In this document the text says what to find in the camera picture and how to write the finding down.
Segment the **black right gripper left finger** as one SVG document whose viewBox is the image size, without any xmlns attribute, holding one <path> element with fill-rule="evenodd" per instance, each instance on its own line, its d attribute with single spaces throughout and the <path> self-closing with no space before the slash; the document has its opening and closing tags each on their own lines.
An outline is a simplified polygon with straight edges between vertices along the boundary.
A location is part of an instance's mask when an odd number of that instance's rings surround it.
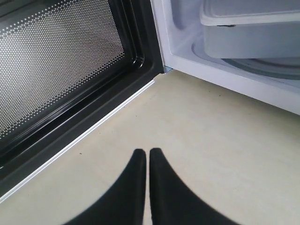
<svg viewBox="0 0 300 225">
<path fill-rule="evenodd" d="M 141 225 L 146 191 L 146 153 L 134 150 L 113 185 L 67 225 Z"/>
</svg>

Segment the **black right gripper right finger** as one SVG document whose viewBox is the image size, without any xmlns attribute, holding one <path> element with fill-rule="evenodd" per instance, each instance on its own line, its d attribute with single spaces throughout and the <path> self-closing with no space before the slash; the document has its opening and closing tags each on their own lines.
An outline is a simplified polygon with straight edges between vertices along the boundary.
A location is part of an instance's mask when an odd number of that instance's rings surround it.
<svg viewBox="0 0 300 225">
<path fill-rule="evenodd" d="M 199 198 L 160 148 L 150 150 L 150 208 L 154 225 L 236 225 Z"/>
</svg>

